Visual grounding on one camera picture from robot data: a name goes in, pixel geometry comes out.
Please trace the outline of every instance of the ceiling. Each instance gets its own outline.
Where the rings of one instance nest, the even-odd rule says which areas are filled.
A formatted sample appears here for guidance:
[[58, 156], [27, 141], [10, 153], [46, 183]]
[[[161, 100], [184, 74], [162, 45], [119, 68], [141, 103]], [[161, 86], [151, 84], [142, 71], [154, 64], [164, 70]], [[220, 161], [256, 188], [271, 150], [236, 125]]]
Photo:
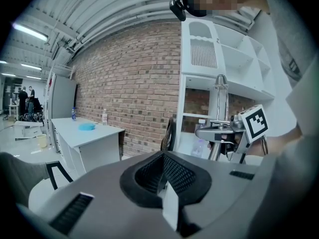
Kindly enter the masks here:
[[175, 18], [169, 1], [33, 0], [16, 23], [48, 36], [48, 40], [12, 28], [0, 54], [0, 60], [7, 62], [0, 64], [0, 72], [45, 80], [53, 64], [67, 64], [76, 53], [112, 32], [145, 21]]

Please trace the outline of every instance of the white paper tag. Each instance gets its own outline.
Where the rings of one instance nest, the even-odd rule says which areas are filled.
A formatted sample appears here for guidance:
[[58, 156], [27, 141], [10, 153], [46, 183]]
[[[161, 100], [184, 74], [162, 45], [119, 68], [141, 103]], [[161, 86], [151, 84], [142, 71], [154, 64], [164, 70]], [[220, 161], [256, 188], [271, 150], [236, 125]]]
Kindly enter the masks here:
[[171, 228], [176, 231], [178, 222], [178, 196], [169, 183], [167, 184], [166, 194], [163, 199], [162, 213]]

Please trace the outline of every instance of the brick wall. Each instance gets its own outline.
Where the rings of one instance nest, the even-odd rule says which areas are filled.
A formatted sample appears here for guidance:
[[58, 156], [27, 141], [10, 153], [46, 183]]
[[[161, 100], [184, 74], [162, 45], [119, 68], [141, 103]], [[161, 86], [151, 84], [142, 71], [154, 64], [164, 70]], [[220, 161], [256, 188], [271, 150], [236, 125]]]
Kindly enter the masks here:
[[151, 22], [102, 39], [71, 63], [78, 85], [77, 114], [125, 129], [123, 154], [159, 150], [176, 114], [180, 22]]
[[[229, 94], [229, 116], [236, 115], [242, 110], [248, 109], [255, 104], [254, 100], [249, 98], [237, 96], [234, 94]], [[209, 91], [207, 90], [195, 90], [186, 89], [185, 90], [185, 103], [184, 103], [184, 113], [189, 114], [201, 114], [208, 115], [209, 107]], [[183, 117], [182, 121], [182, 131], [193, 133], [195, 131], [195, 125], [198, 123], [200, 118], [194, 117]]]

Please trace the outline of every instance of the camera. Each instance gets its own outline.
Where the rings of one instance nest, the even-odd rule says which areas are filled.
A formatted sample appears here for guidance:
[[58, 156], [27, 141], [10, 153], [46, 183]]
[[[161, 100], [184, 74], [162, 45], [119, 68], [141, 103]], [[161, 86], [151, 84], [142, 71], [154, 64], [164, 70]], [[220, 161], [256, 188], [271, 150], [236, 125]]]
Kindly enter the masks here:
[[193, 0], [171, 0], [169, 9], [176, 15], [180, 21], [186, 20], [185, 10], [195, 17], [204, 17], [207, 15], [205, 10], [195, 10]]
[[186, 20], [186, 14], [184, 11], [184, 6], [181, 3], [180, 0], [171, 0], [169, 2], [169, 9], [175, 14], [175, 16], [180, 20], [180, 21], [185, 21]]

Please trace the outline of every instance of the white wall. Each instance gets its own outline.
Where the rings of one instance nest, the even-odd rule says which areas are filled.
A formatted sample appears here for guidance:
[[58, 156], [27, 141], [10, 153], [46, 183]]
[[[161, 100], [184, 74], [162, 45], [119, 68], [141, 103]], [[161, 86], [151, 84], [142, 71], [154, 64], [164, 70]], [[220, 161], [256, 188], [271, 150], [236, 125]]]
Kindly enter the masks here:
[[272, 102], [261, 103], [270, 124], [268, 136], [282, 135], [293, 129], [297, 121], [286, 102], [286, 97], [292, 88], [281, 66], [277, 35], [269, 15], [261, 12], [248, 35], [264, 45], [273, 69], [276, 98]]
[[45, 83], [39, 80], [23, 79], [22, 87], [26, 88], [26, 92], [28, 93], [28, 96], [30, 96], [31, 94], [31, 91], [29, 90], [29, 86], [32, 86], [32, 88], [35, 91], [35, 98], [39, 98], [40, 104], [44, 106], [43, 93], [45, 89]]

